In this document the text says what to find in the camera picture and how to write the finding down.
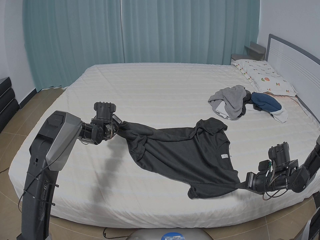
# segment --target white headboard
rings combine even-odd
[[[289,81],[300,102],[320,120],[320,59],[300,47],[269,34],[266,61]]]

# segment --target white bed sheet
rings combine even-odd
[[[232,165],[244,181],[268,159],[268,149],[287,141],[291,159],[304,162],[320,134],[319,125],[289,97],[277,97],[288,110],[281,124],[268,113],[248,111],[235,121],[220,118],[207,103],[219,89],[243,85],[254,89],[235,66],[133,63],[88,68],[43,114],[13,159],[9,176],[17,194],[23,191],[29,147],[45,119],[55,110],[68,111],[85,122],[95,115],[97,101],[113,102],[122,120],[154,128],[194,127],[215,117],[227,126]],[[51,214],[71,221],[115,228],[218,227],[253,220],[301,202],[320,190],[319,174],[301,193],[279,198],[238,189],[212,199],[189,199],[189,185],[141,169],[125,139],[115,136],[98,146],[76,142],[59,173]]]

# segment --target white floral pillow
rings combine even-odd
[[[259,93],[274,95],[296,96],[294,87],[278,75],[277,72],[265,61],[252,59],[238,59],[234,64],[249,80],[250,84]]]

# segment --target white wall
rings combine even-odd
[[[22,2],[0,1],[0,78],[10,77],[18,103],[35,88],[24,47]]]
[[[260,0],[257,43],[267,48],[270,33],[320,58],[320,0]]]

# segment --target black cloth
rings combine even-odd
[[[246,96],[243,98],[243,105],[242,105],[242,111],[241,114],[238,115],[238,118],[242,117],[244,114],[246,114],[246,104],[250,103],[251,104],[251,92],[246,90]]]
[[[154,129],[123,122],[118,135],[142,169],[190,184],[189,198],[213,198],[239,183],[229,155],[229,140],[218,119],[200,120],[194,128]]]

